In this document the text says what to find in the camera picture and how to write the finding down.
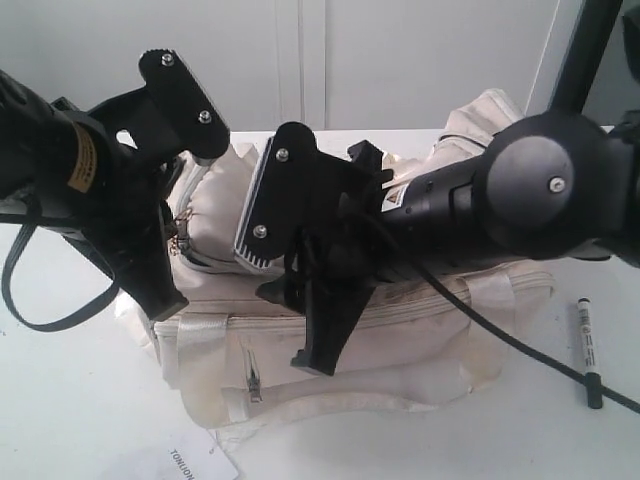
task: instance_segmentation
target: zipper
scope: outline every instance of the zipper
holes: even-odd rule
[[[511,278],[511,284],[514,290],[519,287],[546,287],[551,286],[550,275],[546,272],[529,272],[524,275],[518,275]],[[468,289],[454,292],[463,302],[471,300],[471,294]],[[190,315],[207,315],[207,308],[212,308],[219,302],[197,301],[198,312],[190,312]],[[413,301],[414,305],[398,304],[394,307],[373,307],[372,310],[365,310],[364,315],[356,324],[356,330],[361,328],[381,327],[387,325],[398,325],[414,321],[416,315],[438,315],[440,313],[455,310],[442,296],[434,293],[432,298],[422,301]],[[227,322],[227,330],[236,333],[251,332],[270,332],[270,333],[289,333],[302,334],[306,331],[306,321],[303,316],[291,315],[281,317],[269,317],[251,315],[250,317],[230,316]]]
[[[260,371],[258,370],[258,362],[253,350],[248,348],[242,342],[240,343],[242,348],[242,358],[244,360],[245,377],[247,380],[247,390],[249,393],[249,401],[251,403],[262,402],[261,386],[260,386]]]

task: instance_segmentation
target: warning sticker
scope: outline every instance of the warning sticker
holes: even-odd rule
[[[87,193],[96,176],[98,153],[89,133],[77,123],[73,124],[73,128],[78,136],[78,158],[67,185],[79,192]]]
[[[404,194],[407,192],[408,188],[408,183],[398,185],[396,187],[391,187],[387,194],[384,196],[384,200],[382,201],[382,208],[380,209],[380,211],[388,212],[389,210],[400,208],[402,206],[402,201],[404,200]]]

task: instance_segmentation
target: white tabletop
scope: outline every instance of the white tabletop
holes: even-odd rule
[[[437,131],[323,132],[337,153],[369,138],[404,156],[426,155]],[[236,134],[260,141],[266,134]],[[0,228],[0,257],[15,227]],[[612,260],[549,262],[558,291],[529,342],[581,368],[575,301],[595,311],[606,384],[640,399],[640,271]],[[38,232],[14,279],[27,318],[54,319],[106,279],[50,232]],[[189,425],[179,395],[107,311],[68,332],[17,325],[0,307],[0,478],[93,479]],[[234,454],[249,479],[636,478],[640,417],[512,352],[498,382],[430,413],[348,413],[267,429]]]

